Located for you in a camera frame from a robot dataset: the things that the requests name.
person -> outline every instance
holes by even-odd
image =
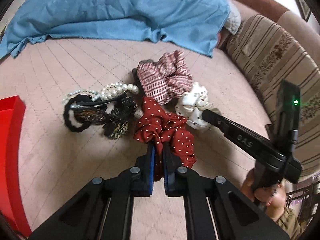
[[[251,188],[254,182],[254,169],[247,174],[240,191],[252,202],[257,198],[266,205],[266,215],[280,226],[290,237],[296,240],[303,233],[295,211],[285,206],[285,183],[278,183],[271,187],[262,187],[254,192]]]

red polka dot scrunchie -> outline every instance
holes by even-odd
[[[148,97],[143,97],[142,110],[144,115],[137,123],[134,138],[142,143],[155,142],[154,180],[158,181],[163,177],[163,142],[170,143],[171,152],[180,157],[183,166],[192,168],[196,162],[193,152],[194,137],[185,129],[187,119],[174,113],[166,113],[155,100]]]

striped scrunchie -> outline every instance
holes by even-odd
[[[192,88],[192,75],[181,50],[164,53],[158,62],[140,61],[137,73],[146,96],[161,106]]]

brown armrest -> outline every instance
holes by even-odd
[[[268,17],[270,20],[274,22],[278,22],[281,15],[283,15],[286,11],[289,11],[288,8],[284,7],[280,3],[274,0],[236,0],[260,14]]]

striped upholstery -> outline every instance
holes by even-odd
[[[243,22],[230,37],[227,51],[242,70],[275,121],[281,80],[298,85],[302,111],[295,157],[303,164],[301,179],[320,170],[320,71],[305,49],[280,25],[262,15]]]

